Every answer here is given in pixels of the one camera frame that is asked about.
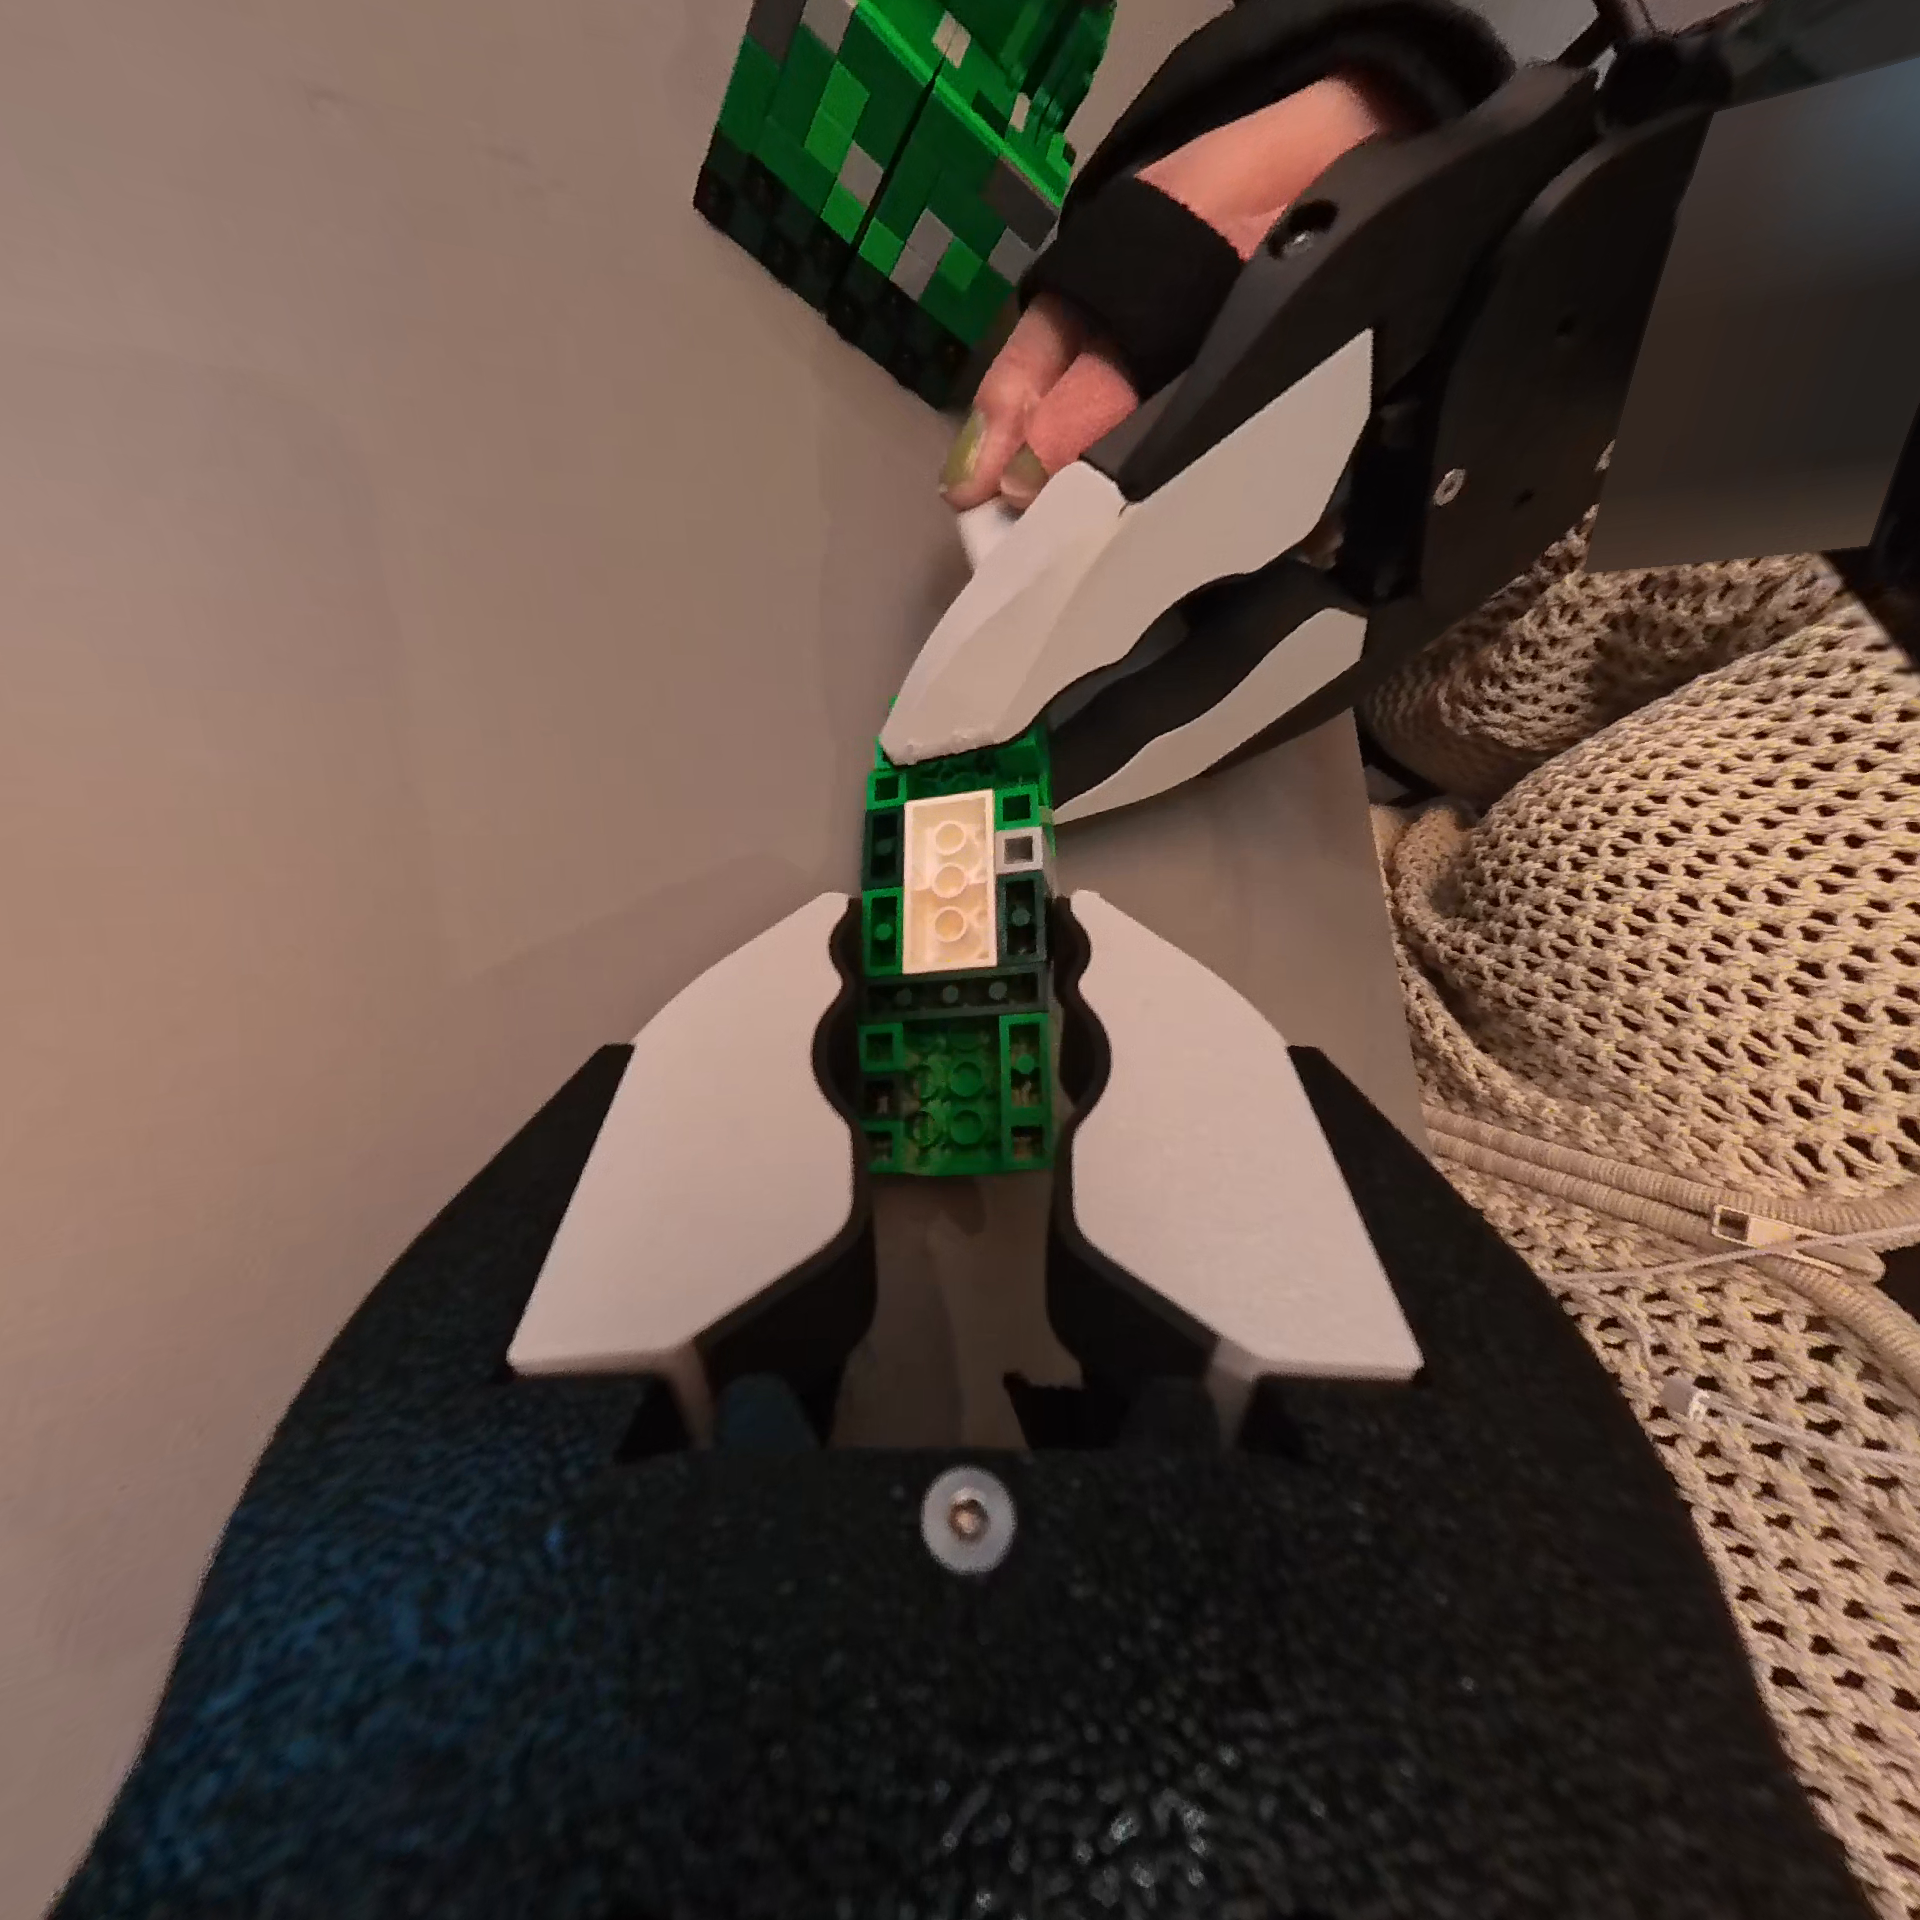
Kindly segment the cream knit sweater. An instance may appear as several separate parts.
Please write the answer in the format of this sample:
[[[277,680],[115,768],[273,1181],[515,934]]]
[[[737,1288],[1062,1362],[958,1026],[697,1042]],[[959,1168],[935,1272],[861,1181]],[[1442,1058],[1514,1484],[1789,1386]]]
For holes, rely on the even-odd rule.
[[[1918,668],[1824,556],[1577,521],[1383,681],[1430,1153],[1692,1509],[1876,1918],[1918,1916]]]

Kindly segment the person's right hand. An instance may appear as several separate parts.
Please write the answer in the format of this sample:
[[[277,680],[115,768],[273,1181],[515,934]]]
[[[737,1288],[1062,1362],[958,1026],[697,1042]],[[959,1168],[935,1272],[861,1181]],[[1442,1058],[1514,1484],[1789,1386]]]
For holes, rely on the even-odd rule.
[[[1141,180],[1217,231],[1248,260],[1272,221],[1339,155],[1406,131],[1412,113],[1386,82],[1348,72],[1189,140]],[[1140,406],[1107,343],[1070,304],[1039,296],[1014,327],[955,435],[940,496],[962,514],[986,501],[1029,505]]]

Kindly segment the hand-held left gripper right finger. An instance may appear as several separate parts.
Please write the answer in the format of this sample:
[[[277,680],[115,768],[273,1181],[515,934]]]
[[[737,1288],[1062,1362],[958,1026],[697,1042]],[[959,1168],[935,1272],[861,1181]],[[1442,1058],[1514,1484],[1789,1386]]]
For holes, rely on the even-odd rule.
[[[1055,903],[1050,1330],[1120,1401],[1198,1382],[1236,1436],[1265,1379],[1404,1386],[1420,1345],[1283,1036],[1094,890]]]

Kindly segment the green lego panel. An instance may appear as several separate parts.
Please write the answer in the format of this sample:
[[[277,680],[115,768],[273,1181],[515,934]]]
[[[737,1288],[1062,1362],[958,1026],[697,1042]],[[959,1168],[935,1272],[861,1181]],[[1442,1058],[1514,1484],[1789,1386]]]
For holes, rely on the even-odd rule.
[[[1054,1157],[1050,750],[875,750],[861,828],[859,1113],[876,1173]]]

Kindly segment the green lego creeper figure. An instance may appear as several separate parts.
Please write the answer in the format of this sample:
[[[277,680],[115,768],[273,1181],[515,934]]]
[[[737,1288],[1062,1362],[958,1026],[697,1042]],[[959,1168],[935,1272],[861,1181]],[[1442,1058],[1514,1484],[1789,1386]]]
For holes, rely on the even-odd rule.
[[[1112,2],[755,2],[692,203],[924,405],[1050,239]]]

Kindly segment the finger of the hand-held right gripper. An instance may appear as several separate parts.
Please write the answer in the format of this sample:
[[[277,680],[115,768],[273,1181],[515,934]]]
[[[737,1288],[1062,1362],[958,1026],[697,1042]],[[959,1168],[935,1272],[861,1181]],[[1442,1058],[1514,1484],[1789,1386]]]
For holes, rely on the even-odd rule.
[[[1078,461],[980,558],[879,731],[898,766],[1022,734],[1194,588],[1248,576],[1324,520],[1371,413],[1371,331],[1303,375],[1145,501]]]
[[[1054,820],[1205,776],[1348,673],[1364,631],[1332,578],[1245,578],[1172,608],[1050,714]]]

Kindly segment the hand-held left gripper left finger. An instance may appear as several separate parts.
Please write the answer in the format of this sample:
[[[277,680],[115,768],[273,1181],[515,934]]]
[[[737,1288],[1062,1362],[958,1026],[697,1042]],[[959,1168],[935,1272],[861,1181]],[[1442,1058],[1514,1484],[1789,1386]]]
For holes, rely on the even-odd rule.
[[[851,1057],[859,909],[817,895],[646,1021],[541,1266],[518,1377],[649,1375],[710,1436],[775,1377],[829,1434],[875,1318],[870,1171]]]

